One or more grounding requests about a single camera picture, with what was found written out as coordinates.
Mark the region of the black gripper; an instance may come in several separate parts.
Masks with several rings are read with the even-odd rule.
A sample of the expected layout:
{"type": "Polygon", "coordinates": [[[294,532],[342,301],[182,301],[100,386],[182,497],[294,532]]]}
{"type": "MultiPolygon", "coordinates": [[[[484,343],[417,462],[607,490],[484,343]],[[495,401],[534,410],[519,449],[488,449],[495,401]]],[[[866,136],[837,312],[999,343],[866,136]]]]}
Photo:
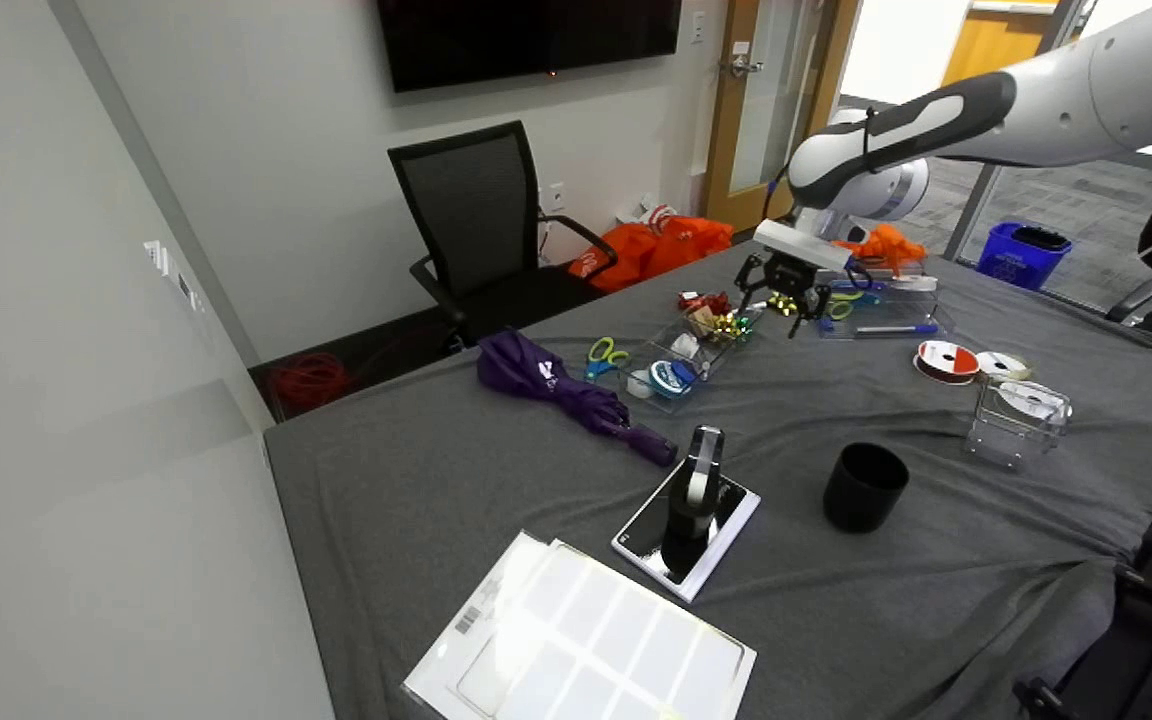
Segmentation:
{"type": "Polygon", "coordinates": [[[792,301],[795,324],[822,318],[829,292],[815,284],[815,267],[795,257],[749,257],[736,271],[741,303],[752,303],[758,292],[779,292],[792,301]]]}

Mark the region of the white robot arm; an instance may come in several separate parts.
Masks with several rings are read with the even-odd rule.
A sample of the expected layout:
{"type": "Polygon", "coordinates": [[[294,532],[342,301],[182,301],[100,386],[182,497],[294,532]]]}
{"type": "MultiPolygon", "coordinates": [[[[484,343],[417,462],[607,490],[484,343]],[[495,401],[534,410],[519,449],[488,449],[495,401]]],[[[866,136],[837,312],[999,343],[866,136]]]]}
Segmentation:
{"type": "MultiPolygon", "coordinates": [[[[1152,8],[999,72],[967,76],[837,121],[788,155],[792,199],[815,215],[898,220],[930,191],[930,159],[1064,167],[1152,145],[1152,8]]],[[[849,271],[854,257],[812,220],[759,220],[752,241],[807,267],[849,271]]]]}

